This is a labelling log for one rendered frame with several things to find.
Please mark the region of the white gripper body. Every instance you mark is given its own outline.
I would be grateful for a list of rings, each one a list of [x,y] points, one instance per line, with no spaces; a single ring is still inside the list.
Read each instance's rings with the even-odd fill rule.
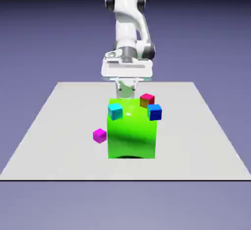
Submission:
[[[151,78],[153,62],[151,60],[132,59],[124,63],[120,57],[103,58],[101,75],[105,78]]]

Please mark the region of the small blue cube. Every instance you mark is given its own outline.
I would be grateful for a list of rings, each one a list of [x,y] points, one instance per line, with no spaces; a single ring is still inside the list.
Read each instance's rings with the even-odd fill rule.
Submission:
[[[162,119],[162,108],[159,104],[149,104],[147,107],[147,116],[150,121]]]

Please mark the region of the large green box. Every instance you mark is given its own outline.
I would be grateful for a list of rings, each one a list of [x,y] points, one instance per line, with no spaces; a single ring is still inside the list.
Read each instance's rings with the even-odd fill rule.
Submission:
[[[139,99],[110,99],[118,103],[123,117],[107,116],[107,151],[109,158],[155,158],[157,121],[150,121]]]

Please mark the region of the small red cube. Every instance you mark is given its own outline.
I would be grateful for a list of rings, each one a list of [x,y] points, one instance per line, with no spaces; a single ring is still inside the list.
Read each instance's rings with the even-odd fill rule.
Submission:
[[[145,93],[140,96],[140,106],[147,108],[149,104],[154,104],[155,103],[155,96]]]

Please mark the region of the small magenta cube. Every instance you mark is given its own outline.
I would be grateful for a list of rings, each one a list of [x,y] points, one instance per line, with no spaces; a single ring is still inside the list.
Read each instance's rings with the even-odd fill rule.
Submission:
[[[107,132],[101,128],[93,132],[93,140],[97,143],[102,143],[107,140]]]

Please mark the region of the small cyan cube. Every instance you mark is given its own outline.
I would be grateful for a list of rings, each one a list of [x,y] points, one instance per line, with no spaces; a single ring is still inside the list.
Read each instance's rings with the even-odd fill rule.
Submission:
[[[123,107],[119,103],[108,105],[108,115],[112,121],[123,117]]]

